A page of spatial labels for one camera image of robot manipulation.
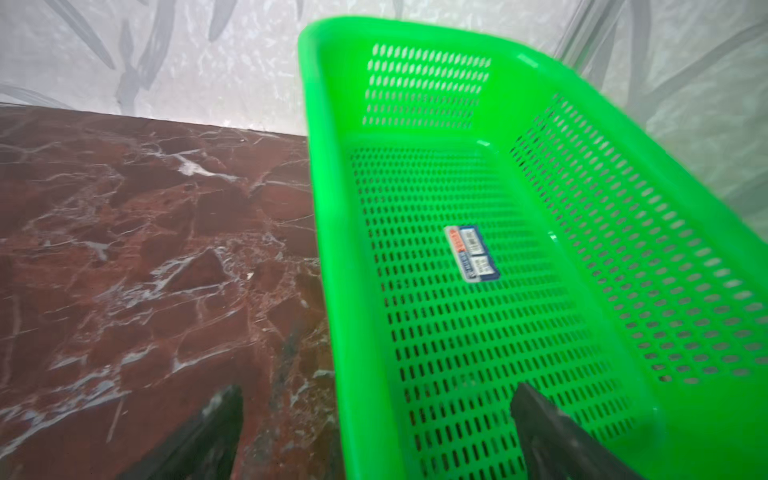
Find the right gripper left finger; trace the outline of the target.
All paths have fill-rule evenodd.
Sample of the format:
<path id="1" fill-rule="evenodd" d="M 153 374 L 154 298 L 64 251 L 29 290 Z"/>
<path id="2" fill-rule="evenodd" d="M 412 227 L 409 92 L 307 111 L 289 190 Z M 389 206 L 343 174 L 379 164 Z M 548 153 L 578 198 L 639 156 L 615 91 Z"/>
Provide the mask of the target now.
<path id="1" fill-rule="evenodd" d="M 218 391 L 161 444 L 118 475 L 120 479 L 228 479 L 244 422 L 242 389 Z"/>

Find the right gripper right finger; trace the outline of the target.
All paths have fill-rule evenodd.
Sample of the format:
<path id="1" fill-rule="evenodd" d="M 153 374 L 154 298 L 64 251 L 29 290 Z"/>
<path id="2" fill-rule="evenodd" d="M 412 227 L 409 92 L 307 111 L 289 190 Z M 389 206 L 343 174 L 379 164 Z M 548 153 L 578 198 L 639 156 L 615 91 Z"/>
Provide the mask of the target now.
<path id="1" fill-rule="evenodd" d="M 510 414 L 530 479 L 641 477 L 525 382 L 519 383 L 515 390 Z"/>

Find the green plastic basket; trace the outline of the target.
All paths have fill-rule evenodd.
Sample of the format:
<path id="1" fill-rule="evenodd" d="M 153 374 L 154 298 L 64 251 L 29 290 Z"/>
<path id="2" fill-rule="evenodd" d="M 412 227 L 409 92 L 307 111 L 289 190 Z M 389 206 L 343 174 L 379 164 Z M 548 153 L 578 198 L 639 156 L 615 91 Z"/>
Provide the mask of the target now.
<path id="1" fill-rule="evenodd" d="M 298 59 L 348 478 L 529 478 L 521 382 L 641 478 L 766 477 L 766 244 L 631 119 L 450 28 L 320 20 Z"/>

